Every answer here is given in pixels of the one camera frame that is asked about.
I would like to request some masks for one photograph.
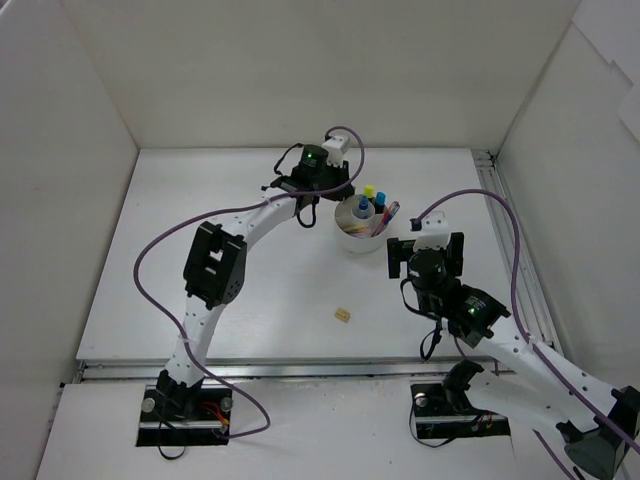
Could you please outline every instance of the blue marker cap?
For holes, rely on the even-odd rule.
[[[360,203],[358,207],[360,208],[360,210],[366,210],[367,208],[369,208],[369,199],[366,197],[366,195],[360,196]]]
[[[387,196],[384,192],[378,192],[376,195],[376,205],[384,205],[384,202],[387,201]]]

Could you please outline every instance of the pen holder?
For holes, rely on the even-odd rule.
[[[382,214],[367,219],[357,218],[353,214],[358,205],[359,196],[349,197],[340,202],[334,212],[334,230],[338,243],[352,253],[370,253],[380,248],[387,240],[389,225],[375,237],[371,232],[382,221]]]

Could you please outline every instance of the screw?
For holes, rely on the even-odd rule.
[[[413,397],[413,401],[418,408],[424,408],[427,406],[427,403],[429,403],[429,400],[427,400],[427,396],[424,393],[417,393],[416,396]]]
[[[224,397],[220,400],[220,410],[224,413],[229,413],[231,411],[231,407],[233,407],[233,400],[231,400],[231,397]]]
[[[156,407],[156,401],[151,397],[147,397],[142,401],[142,411],[144,413],[153,412],[153,409],[155,407]]]

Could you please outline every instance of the yellow marker cap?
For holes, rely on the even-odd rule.
[[[364,186],[364,196],[367,198],[372,198],[373,197],[373,185],[365,185]]]

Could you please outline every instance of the white table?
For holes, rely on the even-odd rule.
[[[191,447],[173,462],[155,448],[135,447],[144,384],[69,385],[37,480],[564,478],[531,431],[513,423],[512,438],[459,439],[438,450],[418,445],[408,430],[409,383],[245,383],[272,415],[271,429],[226,447]],[[233,428],[261,422],[236,396]]]
[[[177,332],[136,291],[132,266],[140,250],[180,221],[216,208],[254,203],[273,180],[280,149],[143,150],[87,322],[77,358],[88,364],[162,364]],[[352,172],[359,158],[352,149]],[[288,171],[297,162],[292,152]],[[411,238],[409,218],[455,190],[479,188],[466,149],[369,149],[356,181],[373,183],[402,208],[392,235]],[[405,310],[399,280],[387,276],[386,249],[356,255],[333,237],[335,204],[323,200],[318,224],[295,220],[272,231],[251,251],[244,289],[224,312],[209,350],[212,359],[260,363],[277,359],[414,359],[432,322]],[[509,305],[508,279],[484,198],[442,207],[454,231],[465,233],[463,281]],[[196,226],[185,228],[147,257],[142,281],[182,318],[182,269]],[[407,288],[409,301],[415,296]],[[351,312],[343,323],[337,308]],[[445,339],[435,357],[457,356]]]

